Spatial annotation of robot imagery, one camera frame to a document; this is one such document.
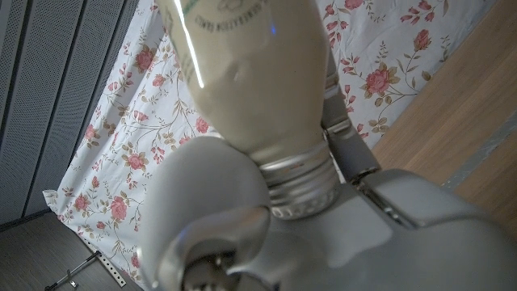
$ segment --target perforated metal panel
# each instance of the perforated metal panel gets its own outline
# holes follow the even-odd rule
[[[35,0],[0,146],[0,223],[20,218],[82,1]]]
[[[79,133],[78,141],[76,142],[74,151],[78,147],[78,143],[81,141],[81,138],[84,136],[84,132],[86,131],[86,127],[90,122],[91,116],[93,115],[95,106],[99,102],[100,96],[103,93],[104,87],[106,86],[106,81],[110,77],[111,68],[113,64],[115,64],[116,58],[119,54],[119,50],[122,47],[122,42],[128,32],[129,24],[131,23],[132,16],[135,13],[135,10],[138,6],[138,0],[126,0],[124,4],[124,10],[120,14],[119,25],[117,31],[113,35],[113,39],[111,40],[110,49],[107,52],[106,61],[104,62],[103,71],[101,73],[101,77],[99,78],[99,82],[95,87],[94,96],[91,100],[90,106],[88,107],[88,112],[86,113],[84,123],[82,124],[81,132]]]
[[[0,33],[3,34],[2,53],[0,54],[0,127],[2,126],[2,117],[6,106],[26,5],[27,0],[12,0],[10,2],[4,0],[0,10],[0,22],[2,23],[2,26],[0,26],[2,32]]]
[[[74,41],[62,89],[32,185],[26,215],[46,209],[43,190],[59,186],[99,79],[122,1],[89,0]]]

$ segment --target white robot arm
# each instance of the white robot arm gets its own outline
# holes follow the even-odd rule
[[[224,139],[192,139],[149,186],[138,250],[149,287],[517,289],[517,245],[485,213],[380,170],[348,119],[312,0],[158,5]]]

